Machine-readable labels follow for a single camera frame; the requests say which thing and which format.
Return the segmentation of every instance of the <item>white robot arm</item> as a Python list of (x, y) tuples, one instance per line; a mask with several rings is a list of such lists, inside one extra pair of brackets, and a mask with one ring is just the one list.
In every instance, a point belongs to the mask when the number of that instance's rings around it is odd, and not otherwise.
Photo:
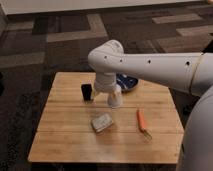
[(213, 54), (124, 54), (111, 40), (88, 56), (98, 92), (116, 90), (116, 73), (201, 97), (187, 123), (177, 171), (213, 170)]

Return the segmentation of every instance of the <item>blue bowl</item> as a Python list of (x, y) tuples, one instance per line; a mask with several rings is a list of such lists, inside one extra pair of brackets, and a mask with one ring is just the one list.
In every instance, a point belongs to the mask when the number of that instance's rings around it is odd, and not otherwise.
[(116, 81), (117, 81), (117, 84), (120, 85), (122, 92), (131, 91), (138, 84), (137, 78), (133, 78), (125, 74), (117, 74)]

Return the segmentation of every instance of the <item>white sponge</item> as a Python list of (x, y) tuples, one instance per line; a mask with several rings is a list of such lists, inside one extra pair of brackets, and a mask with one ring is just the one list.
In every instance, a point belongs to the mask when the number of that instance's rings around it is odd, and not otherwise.
[(113, 120), (109, 114), (103, 114), (91, 121), (92, 127), (96, 132), (101, 132), (105, 128), (113, 124)]

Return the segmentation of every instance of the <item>gray carpet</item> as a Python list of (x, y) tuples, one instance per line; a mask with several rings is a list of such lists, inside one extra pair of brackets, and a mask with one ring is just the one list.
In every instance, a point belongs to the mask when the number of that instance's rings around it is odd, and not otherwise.
[[(92, 71), (90, 50), (109, 39), (126, 53), (202, 51), (213, 36), (205, 2), (82, 12), (12, 15), (0, 38), (0, 170), (56, 170), (31, 164), (28, 152), (58, 71)], [(73, 164), (65, 170), (173, 171), (174, 165)]]

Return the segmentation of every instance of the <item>wooden tabletop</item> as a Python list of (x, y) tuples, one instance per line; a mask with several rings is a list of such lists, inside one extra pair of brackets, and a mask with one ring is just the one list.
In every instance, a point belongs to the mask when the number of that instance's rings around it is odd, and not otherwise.
[[(183, 128), (169, 90), (140, 81), (123, 94), (119, 109), (107, 106), (107, 95), (85, 103), (81, 84), (94, 73), (58, 73), (34, 138), (29, 161), (60, 163), (177, 163)], [(153, 139), (139, 131), (141, 108)], [(91, 119), (109, 113), (114, 125), (96, 134)]]

